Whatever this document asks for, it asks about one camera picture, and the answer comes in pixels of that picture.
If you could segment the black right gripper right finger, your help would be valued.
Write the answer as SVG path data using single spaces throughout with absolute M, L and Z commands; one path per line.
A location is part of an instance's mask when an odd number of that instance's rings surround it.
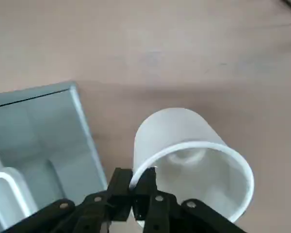
M 158 190 L 151 167 L 133 189 L 134 217 L 144 233 L 243 233 L 244 230 L 197 199 L 177 203 L 173 194 Z

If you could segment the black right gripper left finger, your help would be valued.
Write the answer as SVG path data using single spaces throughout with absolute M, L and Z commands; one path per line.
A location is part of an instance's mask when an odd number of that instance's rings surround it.
M 76 205 L 60 199 L 5 230 L 7 233 L 107 233 L 113 221 L 127 221 L 133 196 L 132 170 L 116 168 L 107 190 Z

